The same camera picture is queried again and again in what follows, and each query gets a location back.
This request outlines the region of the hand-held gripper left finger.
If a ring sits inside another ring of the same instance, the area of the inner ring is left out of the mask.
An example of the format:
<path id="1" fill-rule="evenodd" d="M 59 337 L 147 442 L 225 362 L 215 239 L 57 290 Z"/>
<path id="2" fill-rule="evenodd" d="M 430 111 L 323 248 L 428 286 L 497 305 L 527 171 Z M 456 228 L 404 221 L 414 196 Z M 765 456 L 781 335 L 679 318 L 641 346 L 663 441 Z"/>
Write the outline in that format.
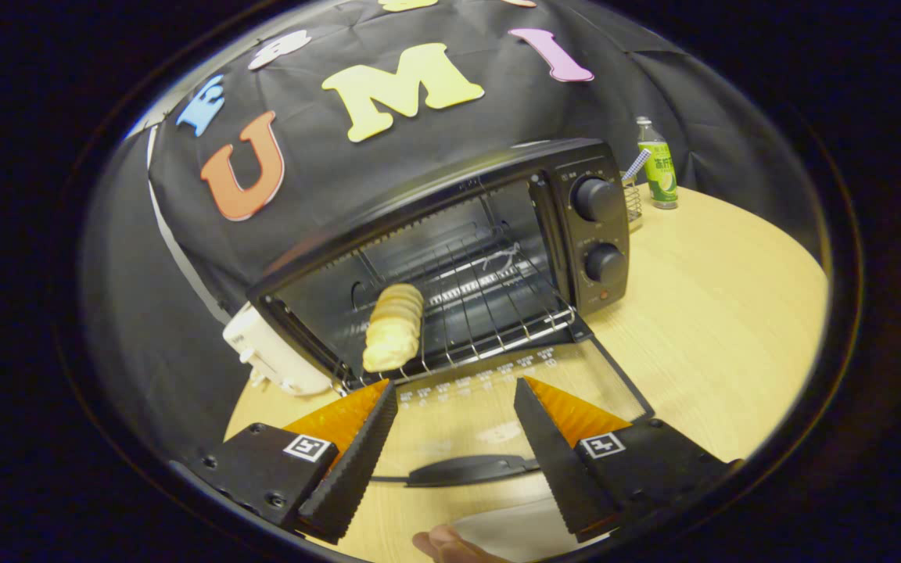
<path id="1" fill-rule="evenodd" d="M 240 396 L 228 431 L 173 462 L 196 501 L 290 543 L 347 534 L 396 420 L 391 382 L 346 396 Z"/>

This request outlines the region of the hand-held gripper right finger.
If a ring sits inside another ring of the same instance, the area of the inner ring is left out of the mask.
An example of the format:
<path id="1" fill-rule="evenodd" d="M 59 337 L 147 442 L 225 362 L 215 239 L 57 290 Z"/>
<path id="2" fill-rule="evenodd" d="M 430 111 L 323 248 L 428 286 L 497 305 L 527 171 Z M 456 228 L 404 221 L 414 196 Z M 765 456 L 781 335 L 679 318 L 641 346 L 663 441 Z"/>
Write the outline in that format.
<path id="1" fill-rule="evenodd" d="M 514 408 L 566 530 L 582 542 L 639 533 L 740 466 L 666 421 L 623 420 L 535 378 L 516 381 Z"/>

